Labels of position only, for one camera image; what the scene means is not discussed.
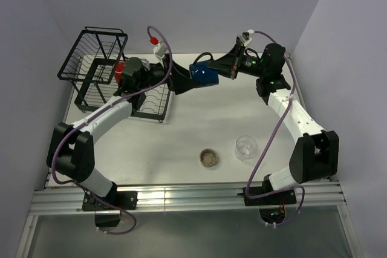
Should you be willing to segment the dark blue mug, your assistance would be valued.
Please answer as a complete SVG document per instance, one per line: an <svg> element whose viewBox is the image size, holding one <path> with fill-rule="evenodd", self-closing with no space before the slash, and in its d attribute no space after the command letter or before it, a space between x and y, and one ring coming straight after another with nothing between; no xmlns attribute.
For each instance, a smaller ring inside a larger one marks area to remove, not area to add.
<svg viewBox="0 0 387 258"><path fill-rule="evenodd" d="M219 84L218 72L208 67L211 61L213 61L212 53L204 52L201 53L191 65L189 65L190 78L194 81L195 88L203 88Z"/></svg>

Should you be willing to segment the red mug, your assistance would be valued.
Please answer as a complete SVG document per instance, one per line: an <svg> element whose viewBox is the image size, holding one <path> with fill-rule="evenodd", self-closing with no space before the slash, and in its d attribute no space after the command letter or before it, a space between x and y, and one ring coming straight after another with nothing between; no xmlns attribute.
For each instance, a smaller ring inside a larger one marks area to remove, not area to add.
<svg viewBox="0 0 387 258"><path fill-rule="evenodd" d="M115 68L115 71L114 71L114 79L115 79L115 82L117 84L120 84L121 80L122 80L122 72L125 68L125 62L124 61L120 61L118 63L118 65L116 66Z"/></svg>

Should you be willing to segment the clear plastic cup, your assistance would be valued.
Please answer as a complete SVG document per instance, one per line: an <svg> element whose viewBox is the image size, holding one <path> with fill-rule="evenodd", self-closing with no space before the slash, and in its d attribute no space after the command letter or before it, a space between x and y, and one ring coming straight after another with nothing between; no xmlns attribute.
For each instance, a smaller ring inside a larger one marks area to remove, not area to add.
<svg viewBox="0 0 387 258"><path fill-rule="evenodd" d="M241 161L251 159L256 151L256 141L254 138L244 135L237 139L235 143L235 156Z"/></svg>
<svg viewBox="0 0 387 258"><path fill-rule="evenodd" d="M147 70L149 70L150 69L150 63L149 63L149 61L147 60L147 59L140 59L141 60L141 62L142 62L142 65L147 69Z"/></svg>

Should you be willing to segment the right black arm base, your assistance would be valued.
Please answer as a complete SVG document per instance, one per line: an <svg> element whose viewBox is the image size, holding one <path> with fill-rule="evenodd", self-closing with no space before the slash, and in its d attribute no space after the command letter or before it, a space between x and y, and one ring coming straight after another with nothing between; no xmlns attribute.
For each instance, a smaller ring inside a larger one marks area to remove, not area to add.
<svg viewBox="0 0 387 258"><path fill-rule="evenodd" d="M294 205L297 203L297 198L294 190L286 190L279 193L269 195L269 191L262 186L254 186L249 188L249 194L246 195L246 187L243 188L238 196L244 199L244 205L250 206L276 206L276 205Z"/></svg>

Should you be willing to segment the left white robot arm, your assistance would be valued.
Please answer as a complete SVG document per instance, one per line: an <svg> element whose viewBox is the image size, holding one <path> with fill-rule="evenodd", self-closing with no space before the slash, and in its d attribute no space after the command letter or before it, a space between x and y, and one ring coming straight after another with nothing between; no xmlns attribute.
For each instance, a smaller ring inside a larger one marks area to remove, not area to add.
<svg viewBox="0 0 387 258"><path fill-rule="evenodd" d="M94 195L104 209L115 207L117 184L97 170L94 145L117 123L133 115L146 92L160 85L167 85L176 94L202 87L202 78L193 74L196 67L192 64L185 69L170 54L159 63L146 64L138 57L122 62L116 72L118 89L102 107L82 120L59 123L54 128L47 165L55 182L77 185Z"/></svg>

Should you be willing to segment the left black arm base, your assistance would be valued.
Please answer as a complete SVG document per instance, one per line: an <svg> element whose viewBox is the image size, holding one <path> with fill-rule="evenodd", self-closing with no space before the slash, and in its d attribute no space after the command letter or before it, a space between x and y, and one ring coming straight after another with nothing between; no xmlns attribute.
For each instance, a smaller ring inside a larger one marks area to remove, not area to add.
<svg viewBox="0 0 387 258"><path fill-rule="evenodd" d="M115 210L111 205L122 210L135 210L137 207L136 191L117 192L113 198L99 196L98 198L102 202L98 201L92 194L84 194L81 209L84 212L95 212L94 223L100 228L115 228L124 216L121 211L116 214L111 213Z"/></svg>

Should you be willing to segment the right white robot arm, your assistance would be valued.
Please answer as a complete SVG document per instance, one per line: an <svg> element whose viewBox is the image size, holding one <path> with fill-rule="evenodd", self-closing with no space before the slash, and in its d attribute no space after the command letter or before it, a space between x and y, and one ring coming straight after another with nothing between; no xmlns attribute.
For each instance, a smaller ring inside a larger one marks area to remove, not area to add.
<svg viewBox="0 0 387 258"><path fill-rule="evenodd" d="M270 43L260 57L246 55L245 50L244 45L236 44L208 67L230 79L239 73L256 77L258 95L279 115L275 130L284 124L294 139L288 165L267 175L262 183L263 200L273 204L282 197L282 190L337 173L339 137L316 123L294 96L295 85L289 85L282 73L289 64L283 46Z"/></svg>

